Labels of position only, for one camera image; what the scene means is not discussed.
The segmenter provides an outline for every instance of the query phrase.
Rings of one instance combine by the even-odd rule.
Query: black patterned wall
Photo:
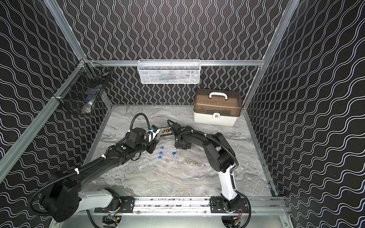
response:
[[[52,217],[27,211],[28,198],[45,185],[52,172],[82,166],[107,108],[95,104],[94,115],[74,116],[59,105],[0,184],[1,228],[47,228]],[[35,200],[39,210],[39,200]]]
[[[0,158],[78,60],[42,0],[0,1]]]
[[[57,0],[88,59],[263,59],[288,0]]]
[[[364,0],[302,0],[248,108],[297,228],[365,226],[364,50]]]
[[[78,60],[42,0],[0,1],[0,154],[13,145]],[[50,217],[31,215],[28,197],[50,173],[80,167],[106,107],[72,116],[60,105],[0,183],[0,228],[47,228]]]
[[[106,91],[113,104],[193,104],[197,88],[238,91],[243,101],[257,68],[202,67],[200,84],[142,84],[136,67],[111,67]]]

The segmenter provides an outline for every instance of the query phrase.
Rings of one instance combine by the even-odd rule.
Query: black mounting plate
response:
[[[240,199],[238,205],[241,206],[242,213],[248,213],[249,208],[248,208],[247,202],[244,198]],[[209,206],[210,206],[211,213],[226,213],[226,211],[223,209],[221,197],[211,197],[210,201],[209,201]]]
[[[120,198],[122,209],[118,213],[132,213],[134,208],[134,197],[123,196]],[[109,213],[106,208],[95,208],[95,213]]]

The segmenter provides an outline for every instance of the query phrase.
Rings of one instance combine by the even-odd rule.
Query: white storage box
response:
[[[197,89],[194,104],[194,122],[233,126],[241,115],[239,92]]]

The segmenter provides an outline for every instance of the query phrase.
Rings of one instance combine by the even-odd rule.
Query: gray marble tabletop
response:
[[[100,157],[108,146],[122,139],[129,130],[135,114],[143,112],[150,124],[166,127],[167,119],[181,126],[192,126],[205,133],[221,132],[236,153],[239,168],[235,170],[236,186],[247,196],[271,196],[267,180],[259,162],[246,121],[241,115],[235,126],[198,124],[193,121],[192,106],[116,106],[93,154]],[[140,116],[134,127],[147,129]],[[157,148],[163,146],[162,159],[141,169],[145,162],[128,161],[95,179],[84,190],[112,187],[127,196],[219,196],[221,186],[216,171],[209,165],[204,150],[198,146],[181,150],[174,147],[174,137],[160,138]]]

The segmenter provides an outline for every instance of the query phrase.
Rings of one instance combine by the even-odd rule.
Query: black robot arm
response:
[[[132,129],[133,122],[139,115],[146,118],[148,132],[142,128]],[[245,196],[239,193],[235,187],[233,170],[238,167],[238,162],[234,151],[224,136],[221,133],[205,134],[189,126],[181,127],[170,120],[168,123],[173,123],[170,129],[175,136],[176,148],[190,149],[191,144],[195,144],[204,149],[209,164],[219,175],[222,185],[222,208],[228,212],[235,211],[241,196]],[[102,190],[91,193],[94,194],[93,197],[88,197],[87,194],[90,193],[81,192],[82,186],[112,168],[133,160],[136,155],[138,158],[133,161],[138,160],[145,150],[152,154],[156,144],[159,143],[159,131],[159,128],[154,125],[150,128],[148,119],[144,114],[137,114],[133,118],[126,136],[108,147],[100,158],[68,173],[60,171],[53,173],[48,184],[29,198],[28,210],[35,215],[52,216],[57,222],[65,221],[75,212],[92,208],[107,208],[109,212],[115,211],[120,204],[120,196],[116,192]],[[33,201],[39,193],[42,193],[40,204],[47,212],[40,212],[33,208]],[[100,200],[91,200],[91,198],[95,199],[95,194],[100,197]]]

